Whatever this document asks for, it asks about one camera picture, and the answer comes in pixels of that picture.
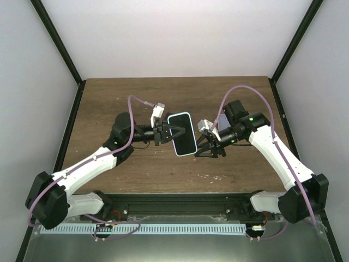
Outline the phone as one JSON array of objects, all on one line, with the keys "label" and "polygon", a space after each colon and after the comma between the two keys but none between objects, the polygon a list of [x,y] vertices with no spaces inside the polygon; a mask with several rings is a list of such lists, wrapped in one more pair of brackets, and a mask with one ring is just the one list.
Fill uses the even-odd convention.
[{"label": "phone", "polygon": [[228,127],[230,127],[230,123],[226,117],[225,114],[220,114],[219,120],[218,120],[218,131],[222,131]]},{"label": "phone", "polygon": [[194,127],[191,115],[188,112],[180,112],[167,116],[167,122],[171,126],[170,134],[175,154],[178,157],[188,156],[197,152]]}]

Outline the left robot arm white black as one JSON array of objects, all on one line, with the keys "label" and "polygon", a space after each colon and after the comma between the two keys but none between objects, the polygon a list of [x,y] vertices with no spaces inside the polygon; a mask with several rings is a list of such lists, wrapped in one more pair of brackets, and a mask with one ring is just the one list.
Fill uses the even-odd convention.
[{"label": "left robot arm white black", "polygon": [[171,141],[195,147],[187,113],[168,115],[164,121],[158,114],[152,118],[150,125],[137,125],[131,113],[123,112],[116,116],[109,138],[92,155],[51,175],[45,171],[38,174],[25,202],[29,226],[33,227],[36,221],[45,229],[53,229],[75,216],[108,219],[112,209],[109,197],[99,190],[88,194],[76,194],[76,191],[126,161],[134,152],[134,142],[153,141],[161,145]]}]

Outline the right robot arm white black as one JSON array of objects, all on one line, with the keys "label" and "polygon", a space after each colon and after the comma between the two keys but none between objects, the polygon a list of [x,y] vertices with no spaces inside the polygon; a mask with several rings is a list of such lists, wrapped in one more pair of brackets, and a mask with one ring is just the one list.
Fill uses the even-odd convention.
[{"label": "right robot arm white black", "polygon": [[195,157],[218,158],[226,156],[225,148],[246,140],[256,148],[281,179],[285,192],[256,191],[250,201],[242,206],[249,220],[256,219],[262,211],[281,214],[295,224],[326,206],[329,181],[324,174],[316,175],[307,168],[273,133],[270,121],[261,113],[249,114],[239,100],[223,107],[229,126],[218,130],[208,120],[200,120]]}]

